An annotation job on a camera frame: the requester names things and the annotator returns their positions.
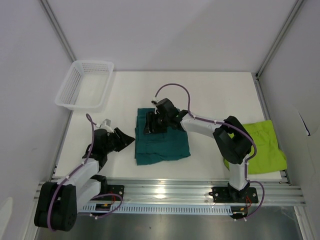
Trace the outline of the teal green shorts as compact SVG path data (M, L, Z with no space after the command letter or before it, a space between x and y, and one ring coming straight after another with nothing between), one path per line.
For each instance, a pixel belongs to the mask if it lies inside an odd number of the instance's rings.
M190 157L190 146L186 132L168 127L165 133L144 134L147 113L154 110L154 108L139 108L137 110L134 154L136 164L146 166Z

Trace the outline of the lime green shorts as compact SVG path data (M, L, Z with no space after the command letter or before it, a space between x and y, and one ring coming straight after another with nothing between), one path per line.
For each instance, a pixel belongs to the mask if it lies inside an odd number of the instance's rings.
M271 120L243 125L256 144L257 154L248 161L248 174L268 174L287 169L287 158L280 150Z

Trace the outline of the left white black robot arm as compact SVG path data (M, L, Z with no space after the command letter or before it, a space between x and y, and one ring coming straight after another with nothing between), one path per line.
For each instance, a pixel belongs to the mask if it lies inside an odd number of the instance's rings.
M70 231L79 211L91 200L122 201L119 193L109 190L105 176L99 174L108 160L108 154L120 152L134 142L119 128L93 131L81 163L58 181L46 181L39 193L34 215L34 225L53 231Z

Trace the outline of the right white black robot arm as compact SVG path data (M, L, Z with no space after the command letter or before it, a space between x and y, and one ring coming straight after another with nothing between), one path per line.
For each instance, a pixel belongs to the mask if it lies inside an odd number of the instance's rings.
M239 120L234 116L223 121L196 116L189 109L179 110L168 98L152 103L155 109L146 112L143 133L160 134L172 128L213 138L222 157L228 162L229 198L234 202L245 198L250 187L246 164L254 141Z

